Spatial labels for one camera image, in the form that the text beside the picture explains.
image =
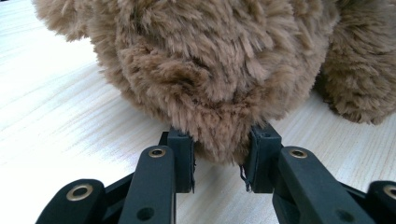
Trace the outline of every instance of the light wood grain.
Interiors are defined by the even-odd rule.
[[[0,223],[34,223],[65,184],[109,185],[133,172],[168,125],[124,101],[89,40],[48,31],[30,1],[1,2],[0,18]],[[313,92],[272,123],[285,146],[310,149],[354,188],[396,180],[395,115],[378,126],[351,123]],[[195,194],[177,195],[178,223],[277,223],[271,195],[246,193],[238,167],[198,160],[195,178]]]

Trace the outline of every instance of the fluffy fur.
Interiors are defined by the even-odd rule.
[[[134,106],[189,133],[196,153],[243,163],[254,124],[305,100],[323,65],[357,122],[396,109],[395,0],[34,0],[67,40],[89,37]]]

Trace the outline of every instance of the wooden table surface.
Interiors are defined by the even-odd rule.
[[[107,84],[90,40],[67,43],[28,0],[0,3],[0,223],[34,223],[81,178],[105,186],[133,172],[168,125]],[[340,118],[312,92],[281,121],[285,146],[313,151],[340,181],[366,191],[396,180],[396,115],[381,125]],[[277,223],[271,195],[246,193],[237,166],[197,161],[196,190],[177,195],[177,223]]]

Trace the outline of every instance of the brown teddy bear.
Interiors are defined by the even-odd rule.
[[[396,110],[396,0],[34,0],[68,41],[89,37],[106,79],[196,153],[243,163],[252,125],[282,119],[321,73],[335,110]]]

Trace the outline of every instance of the teddy bear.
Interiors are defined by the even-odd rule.
[[[253,125],[325,80],[342,117],[396,110],[396,0],[34,0],[68,41],[91,39],[106,80],[188,133],[199,157],[244,163]]]

